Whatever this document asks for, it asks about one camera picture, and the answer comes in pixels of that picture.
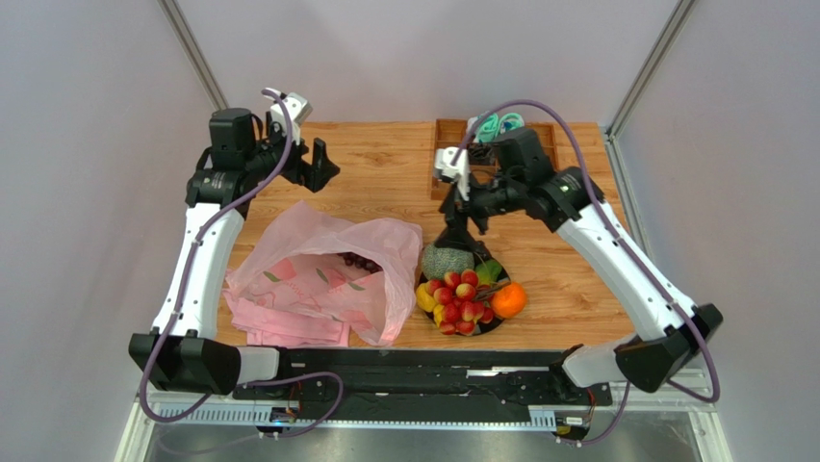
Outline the fake green netted melon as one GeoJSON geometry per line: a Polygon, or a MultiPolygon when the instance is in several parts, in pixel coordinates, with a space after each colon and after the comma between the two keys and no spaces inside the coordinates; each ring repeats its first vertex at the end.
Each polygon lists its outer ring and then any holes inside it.
{"type": "Polygon", "coordinates": [[[474,268],[471,252],[449,247],[428,245],[422,254],[422,274],[427,279],[442,279],[447,272],[461,273],[474,268]]]}

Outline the fake green orange mango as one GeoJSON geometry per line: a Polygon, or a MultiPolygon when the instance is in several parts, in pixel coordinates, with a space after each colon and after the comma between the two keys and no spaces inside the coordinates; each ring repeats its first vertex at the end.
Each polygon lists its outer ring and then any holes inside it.
{"type": "Polygon", "coordinates": [[[477,264],[474,270],[479,285],[492,285],[499,280],[503,267],[497,260],[490,259],[477,264]]]}

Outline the fake yellow lemon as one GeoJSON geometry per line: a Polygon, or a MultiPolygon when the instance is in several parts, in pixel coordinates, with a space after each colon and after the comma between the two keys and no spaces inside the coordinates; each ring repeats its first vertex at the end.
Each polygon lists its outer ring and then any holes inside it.
{"type": "Polygon", "coordinates": [[[438,305],[436,299],[427,290],[425,283],[420,284],[416,289],[416,301],[420,309],[426,313],[432,313],[438,305]]]}

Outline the fake yellow bell pepper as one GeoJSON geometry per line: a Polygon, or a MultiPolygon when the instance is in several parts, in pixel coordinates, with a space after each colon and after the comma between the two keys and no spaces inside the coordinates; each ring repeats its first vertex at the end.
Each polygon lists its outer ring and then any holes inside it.
{"type": "Polygon", "coordinates": [[[444,321],[445,308],[445,305],[439,304],[433,309],[433,320],[437,327],[440,327],[444,321]]]}

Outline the fake dark grapes bunch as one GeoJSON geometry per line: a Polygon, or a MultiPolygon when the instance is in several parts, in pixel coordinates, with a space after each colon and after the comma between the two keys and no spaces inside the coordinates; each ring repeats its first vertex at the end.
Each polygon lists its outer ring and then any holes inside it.
{"type": "Polygon", "coordinates": [[[343,259],[345,265],[348,267],[355,267],[359,270],[366,270],[369,273],[383,271],[383,268],[380,265],[378,265],[375,261],[367,259],[354,252],[341,252],[338,253],[338,256],[343,259]]]}

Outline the pink plastic bag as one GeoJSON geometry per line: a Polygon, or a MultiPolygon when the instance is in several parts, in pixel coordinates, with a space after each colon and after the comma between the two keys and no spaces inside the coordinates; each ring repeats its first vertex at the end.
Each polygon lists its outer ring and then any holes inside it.
{"type": "Polygon", "coordinates": [[[300,201],[227,272],[224,290],[270,309],[342,321],[367,344],[388,346],[416,306],[422,247],[417,224],[394,218],[355,223],[300,201]],[[383,271],[348,267],[341,252],[373,260],[383,271]]]}

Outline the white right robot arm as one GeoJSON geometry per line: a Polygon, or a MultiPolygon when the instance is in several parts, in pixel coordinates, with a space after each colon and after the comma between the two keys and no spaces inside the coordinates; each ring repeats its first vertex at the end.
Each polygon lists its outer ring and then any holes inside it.
{"type": "Polygon", "coordinates": [[[450,185],[440,211],[442,248],[469,251],[480,262],[492,256],[468,224],[486,232],[491,217],[523,211],[543,222],[591,266],[626,309],[634,332],[624,340],[574,346],[551,365],[561,391],[625,381],[646,393],[669,384],[723,321],[712,304],[697,305],[657,269],[625,233],[601,190],[583,169],[554,169],[537,133],[506,132],[489,143],[498,170],[486,184],[471,173],[457,147],[440,149],[434,175],[450,185]]]}

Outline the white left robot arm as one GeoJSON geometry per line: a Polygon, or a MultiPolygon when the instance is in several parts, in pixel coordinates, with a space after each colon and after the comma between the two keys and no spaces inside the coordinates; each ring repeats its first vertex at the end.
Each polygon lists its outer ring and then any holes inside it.
{"type": "Polygon", "coordinates": [[[184,241],[165,302],[150,331],[133,334],[128,346],[143,388],[229,395],[276,376],[276,348],[217,341],[218,304],[250,201],[269,176],[318,192],[340,172],[324,141],[307,147],[300,136],[311,112],[307,103],[287,102],[264,119],[244,108],[212,114],[211,144],[187,183],[184,241]]]}

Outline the black patterned rolled sock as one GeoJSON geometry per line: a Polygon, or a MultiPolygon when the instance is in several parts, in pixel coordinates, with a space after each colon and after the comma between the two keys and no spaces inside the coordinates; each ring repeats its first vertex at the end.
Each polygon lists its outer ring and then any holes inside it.
{"type": "Polygon", "coordinates": [[[468,146],[468,161],[471,166],[494,166],[497,162],[494,146],[489,143],[472,143],[468,146]]]}

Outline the teal white rolled sock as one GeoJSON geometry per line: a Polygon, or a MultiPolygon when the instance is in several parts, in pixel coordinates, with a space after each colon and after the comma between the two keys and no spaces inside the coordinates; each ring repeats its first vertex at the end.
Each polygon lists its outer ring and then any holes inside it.
{"type": "Polygon", "coordinates": [[[474,131],[474,142],[486,143],[492,141],[500,133],[500,118],[496,113],[488,115],[481,124],[478,124],[483,115],[471,117],[467,122],[467,130],[474,131]]]}

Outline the wooden compartment tray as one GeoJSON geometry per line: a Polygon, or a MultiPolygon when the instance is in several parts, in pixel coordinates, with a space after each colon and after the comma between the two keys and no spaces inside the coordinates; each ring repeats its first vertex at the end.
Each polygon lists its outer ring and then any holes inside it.
{"type": "MultiPolygon", "coordinates": [[[[551,123],[547,122],[527,122],[525,127],[532,129],[542,145],[544,153],[548,156],[554,168],[558,168],[557,155],[555,151],[554,129],[551,123]]],[[[468,121],[466,119],[443,119],[435,121],[434,144],[431,154],[432,170],[435,170],[436,154],[440,149],[456,147],[466,135],[468,121]]],[[[490,149],[479,146],[476,142],[469,146],[470,169],[479,184],[488,183],[499,170],[500,164],[498,156],[490,149]]],[[[428,193],[431,199],[444,199],[448,193],[450,184],[431,176],[428,183],[428,193]]]]}

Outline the pink folded cloth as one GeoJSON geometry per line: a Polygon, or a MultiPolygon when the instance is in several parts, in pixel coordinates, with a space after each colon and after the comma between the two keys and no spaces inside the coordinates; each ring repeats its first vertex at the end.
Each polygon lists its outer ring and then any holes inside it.
{"type": "Polygon", "coordinates": [[[315,318],[259,306],[222,292],[234,327],[246,334],[250,346],[348,347],[350,327],[342,321],[315,318]]]}

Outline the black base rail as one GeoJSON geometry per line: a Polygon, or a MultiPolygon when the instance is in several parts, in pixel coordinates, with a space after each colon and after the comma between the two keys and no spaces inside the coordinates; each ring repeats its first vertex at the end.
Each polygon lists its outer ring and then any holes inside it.
{"type": "Polygon", "coordinates": [[[523,424],[529,409],[566,406],[585,415],[612,404],[607,386],[560,384],[557,351],[481,349],[290,349],[279,379],[239,387],[236,399],[291,399],[298,415],[334,421],[523,424]]]}

